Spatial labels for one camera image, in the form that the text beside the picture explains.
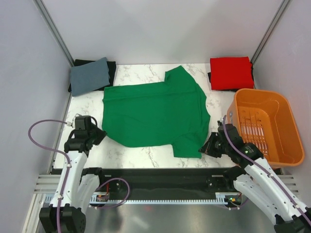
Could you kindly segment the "green polo shirt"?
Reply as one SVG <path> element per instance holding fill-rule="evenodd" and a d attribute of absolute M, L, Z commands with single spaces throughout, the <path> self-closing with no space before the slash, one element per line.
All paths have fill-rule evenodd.
<path fill-rule="evenodd" d="M 207 97 L 178 66 L 162 82 L 109 87 L 104 91 L 102 129 L 129 147 L 171 145 L 177 158 L 201 158 L 210 122 Z"/>

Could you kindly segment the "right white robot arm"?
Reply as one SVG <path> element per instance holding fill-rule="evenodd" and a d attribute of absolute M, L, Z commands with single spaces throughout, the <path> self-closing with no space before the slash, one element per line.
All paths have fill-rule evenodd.
<path fill-rule="evenodd" d="M 236 166 L 224 172 L 223 187 L 238 191 L 270 219 L 277 233 L 309 233 L 311 209 L 276 175 L 253 143 L 238 133 L 212 132 L 201 152 L 215 158 L 226 154 Z"/>

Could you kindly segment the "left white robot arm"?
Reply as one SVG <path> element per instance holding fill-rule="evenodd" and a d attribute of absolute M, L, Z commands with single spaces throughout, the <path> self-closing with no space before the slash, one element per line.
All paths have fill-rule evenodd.
<path fill-rule="evenodd" d="M 68 158 L 64 162 L 60 181 L 48 207 L 41 208 L 39 219 L 47 233 L 83 233 L 86 210 L 93 193 L 105 189 L 107 180 L 99 174 L 83 175 L 84 165 L 94 145 L 99 145 L 106 133 L 92 124 L 76 127 L 64 144 Z"/>

